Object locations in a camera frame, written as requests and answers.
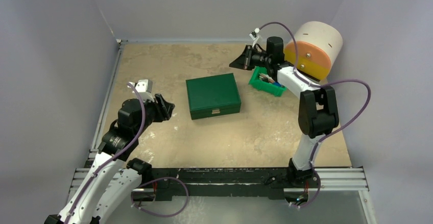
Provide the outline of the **green jewelry box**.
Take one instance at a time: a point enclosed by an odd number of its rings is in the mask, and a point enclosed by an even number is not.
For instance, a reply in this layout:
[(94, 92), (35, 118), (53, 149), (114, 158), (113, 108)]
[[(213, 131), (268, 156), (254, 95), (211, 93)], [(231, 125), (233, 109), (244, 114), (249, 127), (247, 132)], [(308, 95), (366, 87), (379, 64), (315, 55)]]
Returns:
[(233, 73), (186, 80), (192, 120), (239, 113), (242, 105)]

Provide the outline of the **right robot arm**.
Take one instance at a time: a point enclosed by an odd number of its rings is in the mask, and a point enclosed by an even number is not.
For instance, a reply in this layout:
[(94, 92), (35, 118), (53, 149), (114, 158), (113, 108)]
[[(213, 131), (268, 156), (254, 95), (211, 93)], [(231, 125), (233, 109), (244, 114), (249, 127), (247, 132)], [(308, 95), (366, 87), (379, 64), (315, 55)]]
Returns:
[(285, 59), (282, 38), (276, 36), (267, 39), (265, 49), (246, 45), (242, 54), (229, 66), (243, 70), (263, 67), (274, 81), (299, 99), (298, 125), (302, 136), (289, 161), (286, 179), (290, 185), (300, 186), (314, 175), (314, 160), (321, 139), (330, 135), (339, 124), (335, 90), (330, 86), (303, 82), (304, 76)]

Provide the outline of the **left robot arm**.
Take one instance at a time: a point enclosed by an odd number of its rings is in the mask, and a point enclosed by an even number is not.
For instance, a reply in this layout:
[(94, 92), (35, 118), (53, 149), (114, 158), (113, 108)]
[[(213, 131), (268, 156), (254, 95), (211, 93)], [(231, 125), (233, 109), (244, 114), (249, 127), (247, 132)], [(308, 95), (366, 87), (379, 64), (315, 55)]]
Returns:
[(45, 223), (106, 223), (134, 187), (148, 187), (152, 182), (151, 164), (128, 158), (144, 130), (154, 122), (169, 120), (174, 108), (161, 94), (143, 101), (124, 101), (77, 192)]

